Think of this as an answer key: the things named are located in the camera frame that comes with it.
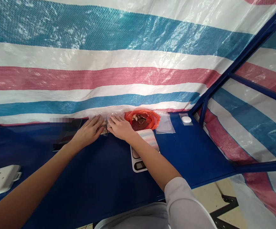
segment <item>finger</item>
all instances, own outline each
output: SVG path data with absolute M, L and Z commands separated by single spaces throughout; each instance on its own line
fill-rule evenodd
M 96 139 L 98 139 L 98 137 L 100 136 L 100 134 L 102 133 L 103 130 L 104 130 L 104 127 L 100 127 L 100 129 L 98 129 L 98 131 L 94 135 Z
M 118 121 L 121 121 L 121 118 L 120 118 L 119 115 L 116 116 L 116 119 L 117 119 Z
M 118 122 L 118 120 L 116 119 L 116 117 L 115 116 L 110 116 L 110 118 L 114 121 L 114 123 L 116 123 L 116 122 Z
M 116 136 L 114 130 L 111 127 L 108 127 L 107 130 L 109 130 L 109 132 L 111 132 L 114 136 Z
M 104 118 L 100 118 L 97 123 L 93 126 L 95 129 L 98 129 L 104 121 Z
M 82 127 L 87 126 L 96 116 L 93 116 L 92 118 L 88 119 L 87 122 L 84 123 Z
M 107 121 L 110 124 L 110 126 L 114 126 L 115 125 L 115 123 L 111 119 L 108 119 Z
M 89 126 L 94 126 L 94 124 L 99 120 L 99 118 L 101 117 L 101 115 L 97 115 L 94 119 L 92 119 L 90 121 L 90 123 L 88 124 Z

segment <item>blue table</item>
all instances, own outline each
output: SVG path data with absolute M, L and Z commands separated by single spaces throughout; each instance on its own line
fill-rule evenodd
M 234 175 L 234 168 L 191 118 L 194 125 L 184 126 L 178 113 L 171 114 L 176 133 L 155 134 L 161 154 L 192 188 Z M 57 138 L 59 128 L 52 125 L 0 130 L 0 168 L 22 166 L 22 177 L 12 189 L 54 155 L 51 139 Z M 0 200 L 7 193 L 0 194 Z M 24 228 L 77 228 L 163 198 L 147 171 L 132 170 L 130 146 L 108 134 L 74 157 Z

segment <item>white sleeve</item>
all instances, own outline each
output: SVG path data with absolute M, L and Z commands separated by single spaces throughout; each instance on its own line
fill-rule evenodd
M 172 229 L 216 228 L 210 214 L 195 198 L 190 186 L 182 177 L 176 177 L 164 188 L 168 220 Z

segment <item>tiled floor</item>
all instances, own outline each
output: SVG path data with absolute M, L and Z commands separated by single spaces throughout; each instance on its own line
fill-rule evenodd
M 227 196 L 235 196 L 233 187 L 230 183 L 229 178 L 220 180 L 215 183 L 210 183 L 201 187 L 198 187 L 193 190 L 196 198 L 204 205 L 209 213 L 224 207 L 227 205 L 221 197 L 221 192 Z M 240 229 L 247 229 L 247 224 L 243 218 L 240 208 L 236 207 L 231 211 L 221 215 L 219 219 L 224 220 L 225 222 L 232 224 Z M 80 227 L 79 229 L 92 229 L 92 224 Z

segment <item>small plastic bag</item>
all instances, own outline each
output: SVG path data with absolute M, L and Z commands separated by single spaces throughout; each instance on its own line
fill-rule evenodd
M 175 130 L 171 122 L 170 114 L 156 111 L 160 115 L 160 122 L 156 128 L 156 134 L 174 134 Z
M 107 120 L 107 132 L 108 133 L 110 133 L 108 128 L 111 127 L 108 120 L 110 119 L 110 116 L 112 116 L 112 115 L 113 116 L 122 116 L 124 118 L 124 111 L 123 111 L 123 109 L 119 109 L 119 110 L 115 110 L 114 112 L 111 112 L 110 114 L 107 115 L 106 120 Z
M 189 117 L 188 113 L 179 113 L 180 120 L 182 121 L 184 126 L 193 126 L 192 122 L 183 122 L 182 117 Z
M 106 112 L 101 112 L 99 110 L 93 110 L 91 111 L 87 116 L 88 118 L 92 118 L 93 116 L 97 116 L 97 115 L 101 115 L 101 118 L 103 118 L 103 122 L 101 124 L 101 126 L 99 128 L 101 128 L 102 126 L 104 126 L 104 130 L 102 131 L 101 135 L 107 136 L 107 113 Z

